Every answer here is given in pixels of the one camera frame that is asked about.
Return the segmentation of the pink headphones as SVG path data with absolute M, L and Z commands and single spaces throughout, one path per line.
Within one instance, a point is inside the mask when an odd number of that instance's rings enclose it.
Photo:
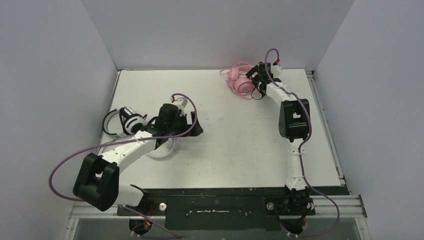
M 221 76 L 226 77 L 226 84 L 230 91 L 245 100 L 252 100 L 252 93 L 254 92 L 254 84 L 252 80 L 247 77 L 249 72 L 254 66 L 246 62 L 238 62 L 230 68 L 225 68 L 219 71 Z

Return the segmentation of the black white headphones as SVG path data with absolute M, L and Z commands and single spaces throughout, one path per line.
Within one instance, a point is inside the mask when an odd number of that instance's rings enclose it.
M 109 122 L 115 116 L 118 116 L 121 129 L 118 132 L 110 132 L 108 129 Z M 131 107 L 115 108 L 104 116 L 102 131 L 113 138 L 132 136 L 147 125 L 147 116 L 147 114 L 141 115 L 137 113 Z

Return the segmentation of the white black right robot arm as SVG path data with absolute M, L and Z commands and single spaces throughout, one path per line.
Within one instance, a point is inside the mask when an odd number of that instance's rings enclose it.
M 285 180 L 284 210 L 295 214 L 302 208 L 308 208 L 309 187 L 305 182 L 305 173 L 301 163 L 304 153 L 301 144 L 310 133 L 309 101 L 298 100 L 294 93 L 286 90 L 278 78 L 273 78 L 270 63 L 260 62 L 249 70 L 246 76 L 254 87 L 265 97 L 279 105 L 278 131 L 287 140 L 287 176 Z

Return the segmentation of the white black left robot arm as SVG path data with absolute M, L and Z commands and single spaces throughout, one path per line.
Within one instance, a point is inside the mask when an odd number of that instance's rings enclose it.
M 148 124 L 130 140 L 100 155 L 90 153 L 82 161 L 73 194 L 104 212 L 111 206 L 129 206 L 137 215 L 145 214 L 150 202 L 140 187 L 123 184 L 120 175 L 142 156 L 158 149 L 170 139 L 197 137 L 203 133 L 195 108 L 189 114 L 182 104 L 165 103 Z

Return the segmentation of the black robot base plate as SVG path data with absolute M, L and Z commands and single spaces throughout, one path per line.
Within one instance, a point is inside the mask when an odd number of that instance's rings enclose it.
M 172 231 L 298 230 L 317 216 L 320 200 L 328 202 L 313 190 L 286 187 L 147 189 L 133 210 Z

